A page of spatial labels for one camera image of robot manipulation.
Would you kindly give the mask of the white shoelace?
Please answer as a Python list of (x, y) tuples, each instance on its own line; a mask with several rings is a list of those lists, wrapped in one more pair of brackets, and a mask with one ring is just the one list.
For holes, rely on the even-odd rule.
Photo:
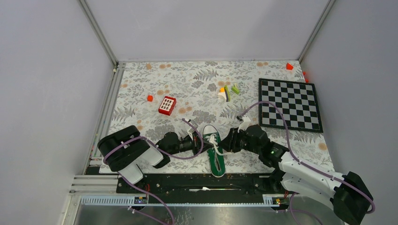
[(218, 147), (218, 142), (217, 142), (217, 135), (216, 134), (211, 134), (207, 140), (213, 145), (213, 148), (215, 150), (215, 153), (219, 156), (226, 156), (226, 155), (231, 155), (232, 153), (230, 152), (226, 152), (223, 153), (222, 150), (221, 152), (219, 151), (219, 147)]

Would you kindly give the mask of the green white sneaker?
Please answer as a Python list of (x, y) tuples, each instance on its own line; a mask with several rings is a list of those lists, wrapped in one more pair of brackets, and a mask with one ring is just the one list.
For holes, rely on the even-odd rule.
[[(218, 143), (221, 141), (221, 137), (220, 137), (218, 130), (213, 125), (210, 125), (210, 124), (205, 125), (203, 127), (203, 131), (202, 131), (202, 136), (203, 136), (204, 140), (208, 141), (207, 138), (211, 134), (217, 135)], [(217, 178), (222, 177), (226, 173), (224, 156), (217, 155), (215, 153), (214, 148), (207, 150), (207, 155), (208, 155), (208, 159), (209, 159), (211, 174)]]

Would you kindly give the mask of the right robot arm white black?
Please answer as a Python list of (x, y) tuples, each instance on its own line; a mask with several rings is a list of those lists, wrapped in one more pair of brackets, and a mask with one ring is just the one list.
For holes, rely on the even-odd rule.
[(246, 130), (230, 129), (218, 147), (227, 152), (246, 150), (257, 154), (264, 165), (274, 169), (269, 177), (273, 192), (287, 190), (312, 198), (349, 225), (361, 224), (372, 206), (373, 197), (358, 174), (334, 172), (295, 157), (290, 149), (271, 141), (258, 125)]

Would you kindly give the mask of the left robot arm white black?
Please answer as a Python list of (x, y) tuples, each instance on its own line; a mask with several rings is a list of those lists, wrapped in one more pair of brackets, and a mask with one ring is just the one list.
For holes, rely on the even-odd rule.
[(213, 147), (202, 140), (198, 133), (189, 133), (181, 138), (175, 132), (167, 132), (157, 143), (140, 135), (136, 126), (129, 126), (102, 138), (97, 147), (103, 155), (103, 163), (110, 170), (128, 181), (128, 187), (135, 193), (145, 188), (144, 174), (135, 163), (141, 158), (154, 168), (162, 168), (176, 158), (177, 153), (192, 151), (196, 156)]

